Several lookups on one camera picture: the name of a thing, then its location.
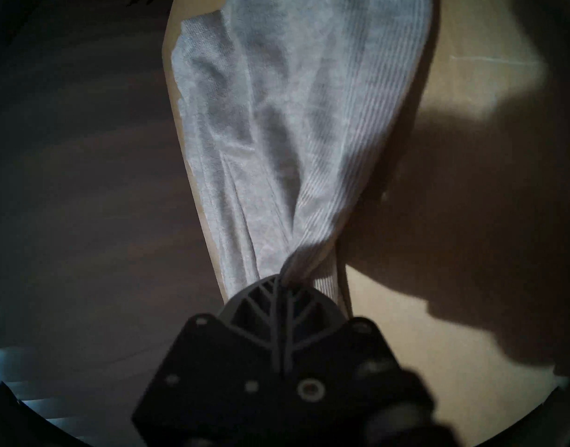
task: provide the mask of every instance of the gray cloth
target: gray cloth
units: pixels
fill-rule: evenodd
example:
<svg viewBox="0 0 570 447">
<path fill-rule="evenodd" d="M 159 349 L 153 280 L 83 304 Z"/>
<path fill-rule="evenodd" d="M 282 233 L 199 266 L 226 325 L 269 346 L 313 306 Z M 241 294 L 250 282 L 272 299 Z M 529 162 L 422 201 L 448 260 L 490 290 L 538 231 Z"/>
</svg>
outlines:
<svg viewBox="0 0 570 447">
<path fill-rule="evenodd" d="M 432 0 L 227 0 L 182 23 L 185 154 L 228 296 L 337 294 L 334 242 L 412 81 Z"/>
</svg>

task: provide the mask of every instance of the knit fabric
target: knit fabric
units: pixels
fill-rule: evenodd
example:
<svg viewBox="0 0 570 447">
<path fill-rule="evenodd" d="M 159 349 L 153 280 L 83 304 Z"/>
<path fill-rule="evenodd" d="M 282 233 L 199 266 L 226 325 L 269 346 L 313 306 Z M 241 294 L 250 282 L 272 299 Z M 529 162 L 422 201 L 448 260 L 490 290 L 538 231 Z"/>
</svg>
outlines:
<svg viewBox="0 0 570 447">
<path fill-rule="evenodd" d="M 337 295 L 334 242 L 412 81 L 432 0 L 227 0 L 172 54 L 225 289 Z"/>
</svg>

